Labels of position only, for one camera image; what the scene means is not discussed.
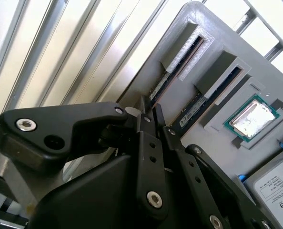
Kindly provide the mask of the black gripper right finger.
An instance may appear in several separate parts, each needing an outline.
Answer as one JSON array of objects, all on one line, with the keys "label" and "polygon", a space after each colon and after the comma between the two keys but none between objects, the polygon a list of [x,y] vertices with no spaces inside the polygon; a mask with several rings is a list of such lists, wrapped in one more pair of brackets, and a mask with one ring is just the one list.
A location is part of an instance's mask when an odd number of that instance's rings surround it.
[{"label": "black gripper right finger", "polygon": [[198,145],[184,147],[166,125],[160,104],[154,107],[164,161],[178,183],[176,203],[195,229],[273,229],[269,218]]}]

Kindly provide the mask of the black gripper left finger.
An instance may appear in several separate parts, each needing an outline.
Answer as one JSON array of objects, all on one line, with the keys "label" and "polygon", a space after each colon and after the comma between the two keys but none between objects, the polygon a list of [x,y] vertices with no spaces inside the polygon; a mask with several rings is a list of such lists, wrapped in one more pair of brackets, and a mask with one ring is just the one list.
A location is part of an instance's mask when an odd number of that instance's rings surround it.
[{"label": "black gripper left finger", "polygon": [[0,115],[0,177],[32,215],[51,191],[129,155],[163,159],[154,108],[138,115],[113,102],[35,107]]}]

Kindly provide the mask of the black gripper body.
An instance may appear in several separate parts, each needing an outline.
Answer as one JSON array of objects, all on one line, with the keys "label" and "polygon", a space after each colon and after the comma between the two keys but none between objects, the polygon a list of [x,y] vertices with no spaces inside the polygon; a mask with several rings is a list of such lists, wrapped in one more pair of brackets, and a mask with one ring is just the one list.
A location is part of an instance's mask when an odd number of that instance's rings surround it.
[{"label": "black gripper body", "polygon": [[124,155],[47,194],[30,229],[201,229],[200,214],[158,156]]}]

